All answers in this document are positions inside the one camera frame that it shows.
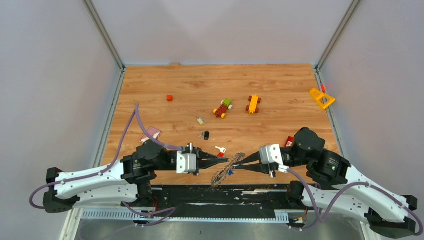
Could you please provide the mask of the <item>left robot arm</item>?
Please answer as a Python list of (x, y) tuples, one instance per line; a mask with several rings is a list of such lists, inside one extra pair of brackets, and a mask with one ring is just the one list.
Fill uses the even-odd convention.
[(75, 172), (64, 172), (57, 167), (48, 169), (49, 186), (43, 195), (42, 207), (51, 214), (96, 203), (146, 207), (155, 199), (151, 181), (157, 177), (157, 171), (197, 176), (200, 170), (226, 162), (228, 158), (204, 152), (191, 144), (170, 150), (148, 140), (114, 164)]

